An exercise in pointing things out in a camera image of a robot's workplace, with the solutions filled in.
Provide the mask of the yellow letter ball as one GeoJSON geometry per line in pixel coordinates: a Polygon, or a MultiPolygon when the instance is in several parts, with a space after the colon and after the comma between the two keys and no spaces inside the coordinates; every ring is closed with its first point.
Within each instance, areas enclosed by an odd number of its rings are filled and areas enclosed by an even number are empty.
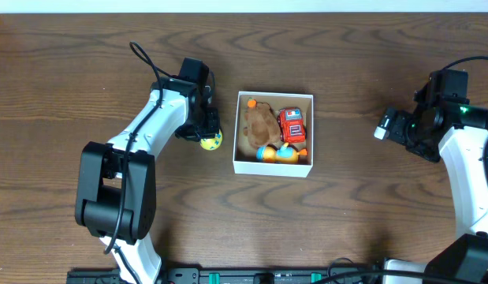
{"type": "Polygon", "coordinates": [[[214,138],[202,139],[199,143],[203,149],[208,151],[213,151],[218,149],[222,145],[222,141],[223,141],[222,131],[219,130],[218,133],[214,136],[214,138]]]}

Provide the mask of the brown plush bear toy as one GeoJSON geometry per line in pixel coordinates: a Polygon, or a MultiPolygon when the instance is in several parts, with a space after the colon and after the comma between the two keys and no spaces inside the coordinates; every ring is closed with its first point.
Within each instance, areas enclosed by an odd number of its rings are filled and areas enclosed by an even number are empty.
{"type": "Polygon", "coordinates": [[[251,147],[258,149],[281,140],[280,126],[268,103],[249,99],[244,120],[247,125],[243,134],[248,138],[251,147]]]}

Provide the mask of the red toy car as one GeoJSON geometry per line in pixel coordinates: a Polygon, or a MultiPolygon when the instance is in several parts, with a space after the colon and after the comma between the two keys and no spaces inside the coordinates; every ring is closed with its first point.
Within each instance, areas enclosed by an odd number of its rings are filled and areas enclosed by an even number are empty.
{"type": "Polygon", "coordinates": [[[289,144],[300,144],[306,139],[304,118],[300,108],[283,108],[278,112],[278,124],[281,129],[281,141],[289,144]]]}

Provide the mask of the orange plush duck toy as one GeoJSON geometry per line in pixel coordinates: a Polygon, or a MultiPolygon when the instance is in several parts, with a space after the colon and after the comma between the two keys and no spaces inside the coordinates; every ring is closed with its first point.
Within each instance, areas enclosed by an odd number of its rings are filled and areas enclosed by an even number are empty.
{"type": "Polygon", "coordinates": [[[256,152],[256,158],[263,163],[297,164],[301,156],[307,156],[307,149],[296,150],[289,143],[284,143],[279,148],[272,146],[260,147],[256,152]]]}

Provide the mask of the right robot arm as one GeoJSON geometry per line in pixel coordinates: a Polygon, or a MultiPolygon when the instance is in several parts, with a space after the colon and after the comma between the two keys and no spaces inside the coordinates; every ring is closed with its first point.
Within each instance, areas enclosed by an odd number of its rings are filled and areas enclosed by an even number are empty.
{"type": "Polygon", "coordinates": [[[443,162],[456,219],[456,240],[428,263],[389,259],[384,283],[481,282],[488,276],[488,109],[467,98],[468,74],[441,69],[414,94],[411,113],[386,109],[374,131],[429,162],[443,162]]]}

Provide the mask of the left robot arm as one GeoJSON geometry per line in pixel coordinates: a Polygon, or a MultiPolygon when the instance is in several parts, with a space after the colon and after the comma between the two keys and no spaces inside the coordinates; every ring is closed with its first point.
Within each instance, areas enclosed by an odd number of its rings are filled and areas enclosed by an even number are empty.
{"type": "Polygon", "coordinates": [[[155,162],[170,137],[200,142],[219,135],[210,106],[214,75],[185,58],[177,75],[152,84],[134,120],[108,142],[88,143],[81,154],[75,220],[106,245],[118,267],[72,271],[68,283],[166,283],[168,274],[149,231],[156,212],[155,162]]]}

